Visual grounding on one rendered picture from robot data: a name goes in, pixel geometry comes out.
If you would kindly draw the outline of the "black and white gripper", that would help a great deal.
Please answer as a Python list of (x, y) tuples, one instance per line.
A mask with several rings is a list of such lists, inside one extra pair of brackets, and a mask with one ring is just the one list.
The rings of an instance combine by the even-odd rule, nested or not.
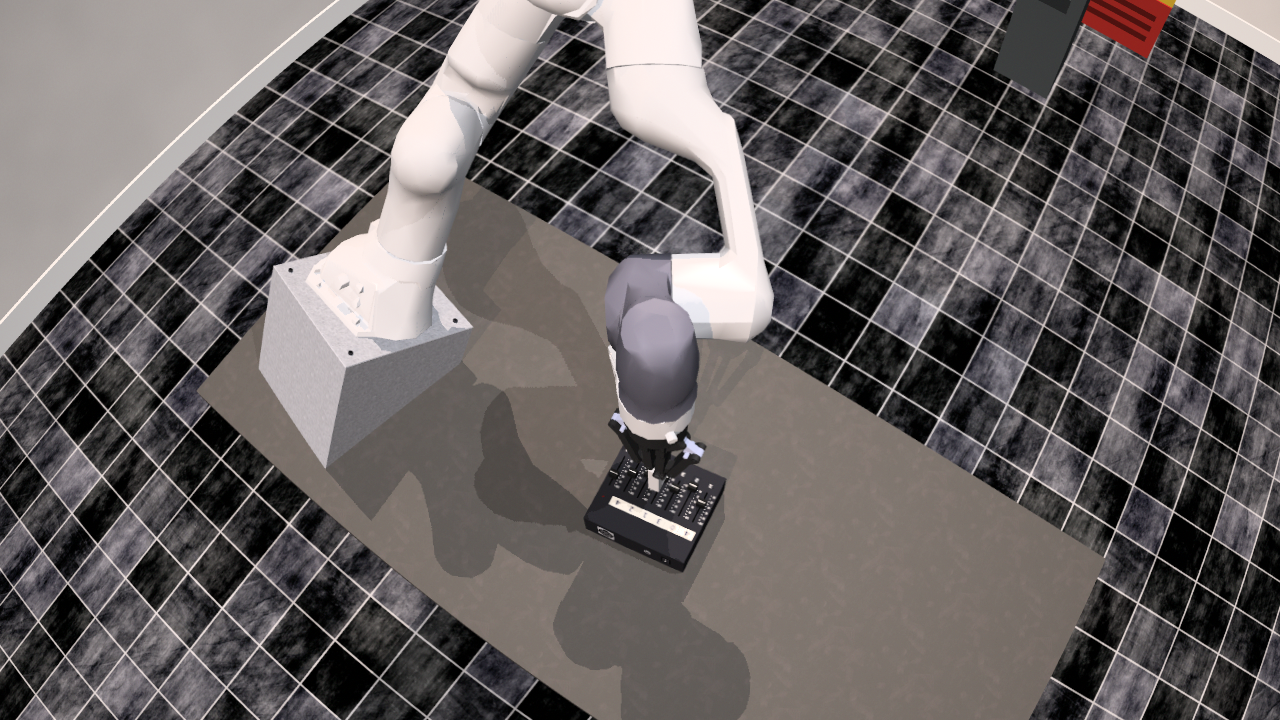
[[(645, 439), (636, 436), (621, 419), (620, 407), (614, 410), (608, 427), (620, 437), (634, 462), (644, 462), (648, 474), (648, 488), (657, 492), (663, 486), (666, 475), (675, 478), (684, 469), (689, 468), (689, 465), (698, 464), (707, 448), (707, 445), (701, 442), (695, 443), (690, 441), (689, 427), (676, 436), (678, 441), (672, 443), (673, 446), (668, 445), (667, 439)], [(675, 461), (669, 460), (671, 452), (678, 450), (684, 451), (675, 457)]]

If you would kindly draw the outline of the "black lighting desk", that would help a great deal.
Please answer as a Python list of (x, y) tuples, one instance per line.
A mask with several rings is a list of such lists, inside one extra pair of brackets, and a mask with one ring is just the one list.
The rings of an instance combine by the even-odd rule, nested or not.
[(644, 462), (634, 462), (625, 446), (608, 473), (584, 516), (586, 529), (684, 571), (726, 478), (692, 464), (676, 478), (667, 475), (657, 492), (648, 488)]

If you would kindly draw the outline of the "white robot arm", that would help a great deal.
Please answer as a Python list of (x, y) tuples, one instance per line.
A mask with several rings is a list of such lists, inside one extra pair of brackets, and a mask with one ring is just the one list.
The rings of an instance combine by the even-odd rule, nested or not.
[(748, 343), (771, 323), (774, 301), (739, 132), (707, 86), (692, 8), (692, 0), (480, 0), (396, 136), (380, 219), (305, 282), (356, 337), (413, 340), (428, 331), (465, 177), (486, 132), (564, 17), (598, 24), (616, 120), (707, 170), (721, 217), (721, 252), (672, 254), (672, 299), (671, 252), (628, 255), (605, 290), (620, 416), (636, 436), (675, 443), (695, 409), (698, 340)]

